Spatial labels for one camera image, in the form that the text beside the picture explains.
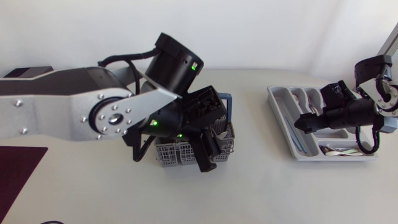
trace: utensil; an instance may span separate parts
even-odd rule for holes
[[[224,131],[224,132],[220,133],[219,135],[217,135],[217,137],[218,137],[218,139],[223,140],[227,134],[228,134],[228,132]]]
[[[307,153],[306,148],[304,147],[304,144],[301,142],[298,134],[296,133],[296,131],[294,130],[295,128],[293,127],[292,123],[289,121],[289,119],[287,119],[287,117],[285,116],[285,119],[287,121],[287,123],[289,124],[291,130],[293,131],[294,136],[297,138],[298,143],[300,144],[301,148],[303,149],[304,153]]]
[[[319,115],[317,108],[311,103],[310,95],[308,95],[308,94],[307,94],[307,99],[308,99],[308,107],[310,108],[312,113]]]
[[[327,156],[339,156],[339,155],[344,155],[344,156],[363,156],[362,152],[354,152],[354,153],[345,153],[345,152],[338,152],[338,151],[330,151],[325,153]]]
[[[293,136],[290,134],[290,138],[292,139],[293,143],[296,145],[296,148],[301,152],[303,151],[303,149],[301,148],[301,146],[299,146],[299,144],[297,143],[296,139],[293,138]]]

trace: green led light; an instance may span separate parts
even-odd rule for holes
[[[149,125],[151,125],[151,126],[157,126],[157,121],[156,121],[156,120],[152,120],[152,121],[150,122]]]

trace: gray plastic cutlery tray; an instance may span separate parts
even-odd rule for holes
[[[305,134],[303,131],[295,128],[295,132],[301,139],[303,146],[306,148],[307,153],[299,151],[294,144],[290,134],[294,136],[289,124],[286,119],[294,125],[296,120],[302,113],[312,113],[308,98],[311,104],[316,108],[317,111],[322,113],[322,108],[325,106],[320,88],[303,88],[303,87],[280,87],[280,86],[269,86],[268,89],[268,101],[271,104],[272,110],[282,128],[287,143],[290,147],[290,151],[296,160],[298,161],[368,161],[375,160],[378,158],[377,154],[364,154],[363,156],[326,156],[320,150],[320,146],[328,146],[331,148],[353,148],[359,149],[356,138],[355,129],[322,129],[315,133]],[[361,133],[361,141],[363,146],[367,149],[371,148],[369,139],[365,134]]]

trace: white tabletop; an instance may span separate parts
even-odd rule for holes
[[[2,140],[49,148],[3,223],[398,223],[398,131],[381,134],[377,161],[292,159],[266,87],[328,83],[271,70],[202,71],[190,90],[232,94],[236,134],[235,152],[209,173],[163,168],[154,146],[134,162],[122,139]]]

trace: screw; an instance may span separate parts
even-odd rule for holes
[[[14,102],[14,106],[16,106],[16,107],[20,107],[20,106],[22,106],[22,105],[23,105],[22,100],[16,100],[16,101]]]
[[[27,128],[22,128],[19,132],[20,132],[20,134],[27,134],[28,133],[28,129]]]

